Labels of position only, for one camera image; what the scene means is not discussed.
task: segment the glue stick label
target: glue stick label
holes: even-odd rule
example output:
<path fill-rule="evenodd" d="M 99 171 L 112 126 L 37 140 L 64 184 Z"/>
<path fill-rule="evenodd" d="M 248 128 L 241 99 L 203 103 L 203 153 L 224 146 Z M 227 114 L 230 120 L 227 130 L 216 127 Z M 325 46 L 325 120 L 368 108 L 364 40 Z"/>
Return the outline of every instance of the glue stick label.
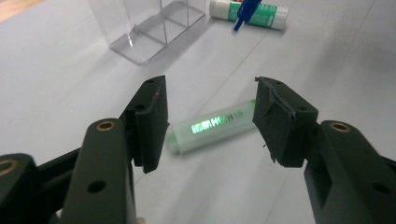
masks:
<path fill-rule="evenodd" d="M 236 21 L 238 9 L 241 7 L 241 3 L 237 1 L 231 1 L 230 8 L 228 11 L 228 20 Z M 277 6 L 259 4 L 256 12 L 254 12 L 248 24 L 259 25 L 271 28 L 274 22 Z"/>

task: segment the blue marker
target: blue marker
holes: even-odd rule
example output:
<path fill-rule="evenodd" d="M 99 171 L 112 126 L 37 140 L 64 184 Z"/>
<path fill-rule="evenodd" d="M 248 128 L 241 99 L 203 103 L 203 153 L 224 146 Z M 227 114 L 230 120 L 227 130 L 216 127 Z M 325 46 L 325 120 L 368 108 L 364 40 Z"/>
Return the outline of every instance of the blue marker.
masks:
<path fill-rule="evenodd" d="M 238 10 L 238 20 L 236 21 L 235 27 L 233 28 L 234 32 L 238 32 L 239 28 L 243 23 L 247 23 L 250 21 L 254 12 L 262 0 L 243 0 L 242 5 Z"/>

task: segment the green and white glue stick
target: green and white glue stick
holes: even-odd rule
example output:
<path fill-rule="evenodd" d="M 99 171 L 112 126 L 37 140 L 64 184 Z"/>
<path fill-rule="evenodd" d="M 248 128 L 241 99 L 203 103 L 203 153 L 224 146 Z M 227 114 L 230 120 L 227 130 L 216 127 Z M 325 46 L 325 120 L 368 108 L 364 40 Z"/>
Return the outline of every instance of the green and white glue stick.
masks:
<path fill-rule="evenodd" d="M 254 129 L 255 100 L 172 124 L 165 138 L 173 153 L 184 153 Z"/>
<path fill-rule="evenodd" d="M 235 0 L 211 0 L 209 5 L 209 15 L 227 21 L 236 21 L 237 12 L 241 3 Z M 247 24 L 283 30 L 288 17 L 289 9 L 259 4 L 250 21 Z"/>

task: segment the acrylic pen holder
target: acrylic pen holder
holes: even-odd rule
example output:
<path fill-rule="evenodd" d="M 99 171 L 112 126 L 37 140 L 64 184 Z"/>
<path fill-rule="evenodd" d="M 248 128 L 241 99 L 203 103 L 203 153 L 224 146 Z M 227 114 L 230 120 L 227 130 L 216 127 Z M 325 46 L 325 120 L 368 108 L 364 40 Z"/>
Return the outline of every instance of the acrylic pen holder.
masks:
<path fill-rule="evenodd" d="M 145 64 L 205 15 L 206 0 L 88 0 L 109 47 Z"/>

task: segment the table surface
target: table surface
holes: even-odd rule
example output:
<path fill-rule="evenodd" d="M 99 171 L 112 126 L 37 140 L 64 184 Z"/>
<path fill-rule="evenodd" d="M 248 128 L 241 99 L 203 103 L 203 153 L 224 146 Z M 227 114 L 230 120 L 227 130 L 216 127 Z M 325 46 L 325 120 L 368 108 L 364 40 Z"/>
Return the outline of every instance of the table surface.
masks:
<path fill-rule="evenodd" d="M 117 118 L 141 83 L 166 75 L 175 123 L 255 97 L 254 77 L 281 80 L 359 128 L 396 160 L 396 2 L 268 0 L 284 31 L 207 15 L 137 66 L 108 49 L 86 2 L 47 0 L 0 22 L 0 152 L 37 164 L 80 147 L 86 128 Z M 303 171 L 271 161 L 257 131 L 134 168 L 137 214 L 156 223 L 315 223 Z"/>

